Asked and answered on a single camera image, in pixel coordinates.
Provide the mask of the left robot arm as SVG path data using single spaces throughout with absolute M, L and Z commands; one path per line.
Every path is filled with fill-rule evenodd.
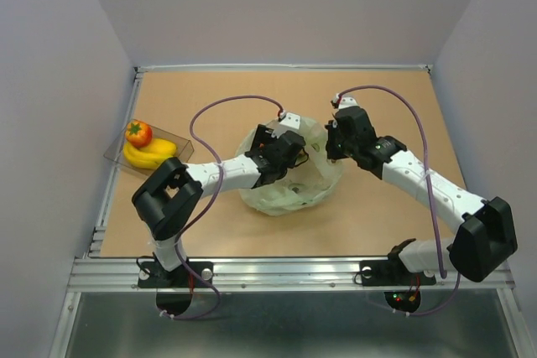
M 170 286 L 185 280 L 187 256 L 180 233 L 193 221 L 200 200 L 209 197 L 214 202 L 221 192 L 273 184 L 296 165 L 304 149 L 305 140 L 297 132 L 287 129 L 274 135 L 259 125 L 251 148 L 235 158 L 203 164 L 166 159 L 132 197 L 153 238 L 160 279 Z

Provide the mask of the aluminium front rail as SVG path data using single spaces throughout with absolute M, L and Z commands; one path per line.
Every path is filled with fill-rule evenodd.
M 193 288 L 138 287 L 138 261 L 150 258 L 85 258 L 74 262 L 68 282 L 68 290 L 79 293 L 104 293 L 127 291 L 183 292 Z M 364 287 L 353 282 L 360 261 L 387 260 L 384 257 L 266 257 L 266 258 L 193 258 L 191 262 L 213 263 L 212 283 L 221 293 L 239 292 L 320 292 L 354 291 L 365 289 L 448 290 L 455 284 L 461 288 L 512 288 L 514 280 L 507 266 L 502 265 L 480 283 L 460 279 L 450 271 L 445 279 L 423 270 L 427 277 L 435 276 L 436 284 L 429 286 Z M 205 292 L 207 288 L 196 288 Z

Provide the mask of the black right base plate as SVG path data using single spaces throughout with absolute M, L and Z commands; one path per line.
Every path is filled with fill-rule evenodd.
M 364 287 L 435 285 L 435 276 L 423 272 L 409 272 L 402 262 L 394 260 L 360 261 L 353 282 Z

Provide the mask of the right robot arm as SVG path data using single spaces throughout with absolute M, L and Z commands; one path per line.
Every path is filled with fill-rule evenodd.
M 418 272 L 456 270 L 479 283 L 518 250 L 507 201 L 487 200 L 426 168 L 399 140 L 377 136 L 360 106 L 338 107 L 326 130 L 330 159 L 350 158 L 360 169 L 399 188 L 428 208 L 434 222 L 444 221 L 453 235 L 442 238 L 434 229 L 430 241 L 409 239 L 395 246 L 386 262 L 391 280 L 404 283 Z

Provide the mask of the red orange persimmon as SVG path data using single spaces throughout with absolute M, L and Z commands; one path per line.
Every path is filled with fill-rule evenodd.
M 125 139 L 135 148 L 143 148 L 149 145 L 153 139 L 152 127 L 142 121 L 132 120 L 126 127 Z

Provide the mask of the light green plastic bag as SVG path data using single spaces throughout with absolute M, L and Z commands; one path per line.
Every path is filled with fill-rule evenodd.
M 343 163 L 327 158 L 326 129 L 314 118 L 300 119 L 299 135 L 305 151 L 297 166 L 280 180 L 256 189 L 241 189 L 242 201 L 270 216 L 288 215 L 324 202 L 335 190 L 343 175 Z

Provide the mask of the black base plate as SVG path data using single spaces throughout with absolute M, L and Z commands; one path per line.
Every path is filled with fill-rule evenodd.
M 353 282 L 364 287 L 435 285 L 435 276 L 423 272 L 409 272 L 402 262 L 394 260 L 360 261 Z
M 138 261 L 138 287 L 157 288 L 207 288 L 203 281 L 212 283 L 213 263 L 209 261 L 189 262 L 191 270 L 179 265 L 171 272 L 166 271 L 158 261 Z

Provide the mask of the yellow banana bunch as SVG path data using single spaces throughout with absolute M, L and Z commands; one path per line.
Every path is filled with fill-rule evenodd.
M 163 138 L 154 138 L 143 148 L 135 148 L 130 143 L 123 146 L 124 158 L 138 169 L 155 170 L 166 159 L 174 157 L 176 152 L 177 146 Z

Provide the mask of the clear plastic container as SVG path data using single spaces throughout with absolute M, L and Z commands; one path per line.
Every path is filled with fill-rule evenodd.
M 185 163 L 194 153 L 191 140 L 132 119 L 104 153 L 104 158 L 120 169 L 149 176 L 166 159 Z

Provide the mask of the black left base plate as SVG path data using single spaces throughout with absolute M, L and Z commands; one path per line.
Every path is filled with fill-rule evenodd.
M 191 270 L 179 265 L 171 272 L 166 271 L 158 261 L 138 261 L 138 287 L 157 288 L 207 288 L 203 281 L 212 283 L 213 263 L 209 261 L 189 262 Z

